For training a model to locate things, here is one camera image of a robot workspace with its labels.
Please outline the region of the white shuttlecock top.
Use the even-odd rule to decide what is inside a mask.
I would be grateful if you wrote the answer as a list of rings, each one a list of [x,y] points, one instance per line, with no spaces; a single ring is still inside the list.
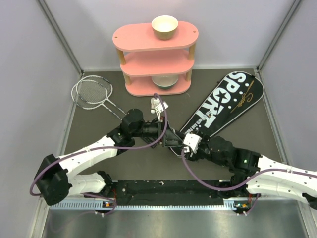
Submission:
[[[160,104],[160,100],[158,98],[152,97],[151,98],[151,114],[155,114],[156,113],[156,106],[158,106]]]

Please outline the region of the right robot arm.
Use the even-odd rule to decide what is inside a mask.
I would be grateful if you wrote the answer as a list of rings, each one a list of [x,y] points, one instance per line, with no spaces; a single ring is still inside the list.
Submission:
[[[218,192],[232,192],[234,196],[256,194],[294,199],[317,208],[317,173],[277,162],[260,153],[236,148],[219,136],[201,138],[186,134],[181,156],[187,159],[209,159],[228,167],[233,174],[229,185],[212,186],[189,173],[203,186]]]

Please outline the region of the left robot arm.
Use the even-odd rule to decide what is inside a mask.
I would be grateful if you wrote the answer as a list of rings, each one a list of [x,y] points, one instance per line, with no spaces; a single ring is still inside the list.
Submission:
[[[116,157],[128,150],[136,150],[135,138],[146,138],[148,148],[162,143],[164,147],[183,146],[185,134],[169,126],[165,116],[146,122],[139,109],[131,109],[121,124],[98,141],[68,155],[43,158],[32,185],[49,206],[56,205],[66,197],[84,193],[108,196],[112,192],[112,180],[105,172],[82,175],[93,165]]]

